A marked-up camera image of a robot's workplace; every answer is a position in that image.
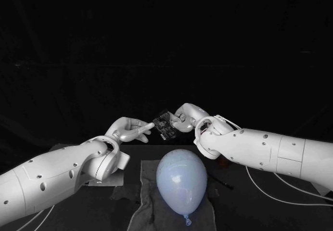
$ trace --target towel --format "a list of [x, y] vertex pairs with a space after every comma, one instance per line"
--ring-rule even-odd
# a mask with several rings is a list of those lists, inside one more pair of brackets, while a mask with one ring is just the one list
[[161, 160], [142, 161], [142, 206], [133, 214], [127, 231], [217, 231], [215, 212], [205, 194], [197, 211], [189, 215], [192, 224], [163, 200], [156, 183]]

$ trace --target cable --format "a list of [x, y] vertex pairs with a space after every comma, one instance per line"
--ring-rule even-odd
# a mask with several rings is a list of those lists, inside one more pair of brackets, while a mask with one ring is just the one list
[[[251, 177], [251, 175], [250, 175], [250, 172], [248, 172], [248, 176], [250, 176], [250, 179], [251, 179], [253, 183], [256, 184], [256, 182], [254, 182], [254, 180], [253, 180], [253, 177]], [[277, 200], [277, 201], [280, 201], [280, 202], [283, 202], [283, 203], [287, 203], [287, 204], [293, 204], [293, 205], [312, 205], [312, 206], [315, 206], [315, 205], [322, 205], [322, 206], [332, 206], [332, 207], [333, 207], [333, 205], [329, 205], [329, 204], [300, 204], [300, 203], [287, 202], [287, 201], [283, 201], [283, 200], [274, 198], [273, 196], [270, 196], [263, 190], [261, 190], [261, 192], [263, 192], [269, 197], [272, 197], [274, 200]]]
[[312, 192], [308, 192], [308, 191], [302, 190], [302, 189], [297, 188], [295, 185], [292, 185], [289, 182], [286, 182], [285, 179], [279, 176], [277, 173], [274, 173], [274, 174], [276, 174], [277, 178], [279, 178], [290, 187], [293, 187], [293, 188], [297, 189], [299, 191], [302, 191], [302, 192], [305, 192], [305, 193], [308, 193], [308, 194], [310, 194], [310, 195], [313, 195], [313, 196], [322, 197], [322, 198], [326, 199], [326, 200], [333, 201], [332, 198], [329, 198], [329, 197], [326, 197], [326, 196], [322, 196], [322, 195], [318, 195], [318, 194], [315, 194], [315, 193], [312, 193]]
[[16, 231], [21, 231], [32, 223], [32, 221], [38, 218], [42, 212], [44, 210], [38, 213], [38, 215], [31, 219], [31, 221]]
[[38, 215], [31, 219], [31, 221], [16, 231], [21, 231], [32, 223], [32, 221], [38, 218], [38, 216], [41, 215], [42, 212], [44, 212], [44, 210], [38, 213]]
[[[227, 122], [230, 122], [238, 129], [241, 129], [241, 127], [240, 127], [237, 124], [234, 124], [227, 118], [224, 118], [224, 120], [225, 120]], [[277, 173], [274, 173], [274, 174], [276, 174], [276, 176], [279, 177], [279, 179], [280, 179], [290, 187], [293, 187], [293, 188], [297, 189], [299, 191], [302, 191], [302, 192], [305, 192], [305, 193], [308, 193], [308, 194], [310, 194], [310, 195], [313, 195], [313, 196], [322, 197], [322, 198], [326, 199], [326, 200], [333, 201], [332, 198], [329, 198], [329, 197], [326, 197], [326, 196], [322, 196], [322, 195], [318, 195], [318, 194], [315, 194], [315, 193], [312, 193], [312, 192], [308, 192], [308, 191], [299, 189], [296, 186], [293, 186], [290, 183], [287, 183], [287, 182], [285, 181], [285, 179], [277, 175]], [[250, 176], [250, 179], [251, 179], [253, 183], [256, 184], [256, 182], [254, 182], [254, 180], [253, 180], [253, 177], [251, 177], [251, 175], [250, 175], [250, 172], [248, 172], [248, 176]], [[272, 197], [272, 198], [273, 198], [274, 200], [280, 201], [280, 202], [285, 202], [285, 203], [293, 204], [293, 205], [322, 205], [322, 206], [332, 206], [332, 207], [333, 207], [333, 205], [329, 205], [329, 204], [300, 204], [300, 203], [293, 203], [293, 202], [283, 201], [283, 200], [280, 200], [280, 199], [277, 199], [277, 198], [274, 198], [274, 197]]]

